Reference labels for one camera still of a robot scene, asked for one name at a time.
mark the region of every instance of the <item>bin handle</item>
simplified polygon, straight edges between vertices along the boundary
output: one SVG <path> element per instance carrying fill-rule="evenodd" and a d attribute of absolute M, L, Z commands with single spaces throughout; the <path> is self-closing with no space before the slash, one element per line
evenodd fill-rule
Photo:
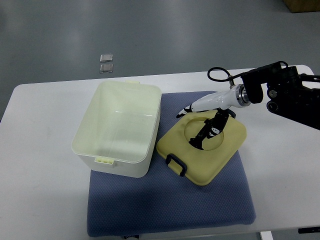
<path fill-rule="evenodd" d="M 176 155 L 174 155 L 173 153 L 169 153 L 166 156 L 165 163 L 167 165 L 169 165 L 171 160 L 175 161 L 179 166 L 182 167 L 182 170 L 180 172 L 180 177 L 184 177 L 186 175 L 187 170 L 188 170 L 187 165 L 180 158 L 178 158 Z"/>

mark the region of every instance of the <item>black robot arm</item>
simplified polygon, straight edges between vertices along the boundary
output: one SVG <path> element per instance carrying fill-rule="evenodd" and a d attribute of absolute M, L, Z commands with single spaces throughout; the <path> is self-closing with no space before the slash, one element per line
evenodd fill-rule
<path fill-rule="evenodd" d="M 264 94 L 262 84 L 267 86 L 270 101 L 267 109 L 279 116 L 296 121 L 320 130 L 320 89 L 303 86 L 303 82 L 320 83 L 320 76 L 298 74 L 295 66 L 288 66 L 284 61 L 278 61 L 266 66 L 258 67 L 247 72 L 231 76 L 224 80 L 214 79 L 211 71 L 221 67 L 211 68 L 207 75 L 217 82 L 233 81 L 241 77 L 244 85 L 244 95 L 253 104 L 261 103 Z"/>

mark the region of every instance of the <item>black cable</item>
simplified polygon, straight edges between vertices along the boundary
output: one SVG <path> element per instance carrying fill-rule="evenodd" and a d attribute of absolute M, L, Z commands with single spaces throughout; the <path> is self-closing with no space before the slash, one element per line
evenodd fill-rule
<path fill-rule="evenodd" d="M 278 61 L 278 62 L 275 62 L 275 63 L 273 63 L 273 64 L 284 64 L 286 68 L 288 67 L 288 63 L 286 63 L 285 61 Z M 214 70 L 221 70 L 221 71 L 225 72 L 225 73 L 228 75 L 228 77 L 227 77 L 226 79 L 216 79 L 216 78 L 213 78 L 213 77 L 210 76 L 210 73 L 211 73 L 212 71 L 214 71 Z M 212 67 L 212 68 L 209 69 L 209 71 L 207 72 L 207 76 L 208 76 L 208 78 L 209 78 L 210 80 L 212 80 L 212 81 L 219 82 L 219 83 L 224 83 L 224 82 L 232 81 L 232 80 L 234 80 L 234 79 L 236 79 L 236 78 L 239 78 L 239 77 L 241 77 L 242 75 L 244 75 L 245 73 L 248 73 L 248 72 L 242 72 L 242 73 L 239 73 L 239 74 L 237 74 L 237 75 L 235 75 L 235 76 L 232 76 L 232 75 L 230 74 L 230 72 L 228 72 L 228 70 L 224 69 L 223 67 L 214 66 L 214 67 Z"/>

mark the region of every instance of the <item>metal piece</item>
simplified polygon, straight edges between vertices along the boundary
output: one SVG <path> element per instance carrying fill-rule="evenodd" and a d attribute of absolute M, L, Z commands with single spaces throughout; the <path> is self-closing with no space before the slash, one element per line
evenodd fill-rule
<path fill-rule="evenodd" d="M 271 231 L 261 231 L 260 232 L 261 240 L 274 240 L 272 237 Z"/>
<path fill-rule="evenodd" d="M 247 107 L 250 105 L 250 101 L 247 96 L 247 91 L 243 84 L 237 85 L 235 92 L 236 92 L 236 99 L 242 107 Z"/>
<path fill-rule="evenodd" d="M 100 73 L 112 73 L 114 71 L 114 65 L 112 63 L 101 64 Z"/>
<path fill-rule="evenodd" d="M 111 53 L 101 54 L 100 63 L 112 62 L 112 59 L 113 59 L 113 54 Z"/>
<path fill-rule="evenodd" d="M 275 90 L 270 90 L 269 96 L 270 96 L 270 98 L 274 99 L 277 96 L 277 92 Z"/>
<path fill-rule="evenodd" d="M 229 84 L 230 84 L 230 89 L 233 88 L 233 86 L 235 85 L 234 80 L 231 78 L 231 80 L 229 80 Z"/>

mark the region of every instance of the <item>cardboard box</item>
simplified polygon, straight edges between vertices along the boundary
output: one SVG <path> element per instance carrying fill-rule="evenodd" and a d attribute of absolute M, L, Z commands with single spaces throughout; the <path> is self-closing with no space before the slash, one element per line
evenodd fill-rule
<path fill-rule="evenodd" d="M 292 13 L 320 11 L 320 0 L 283 0 Z"/>

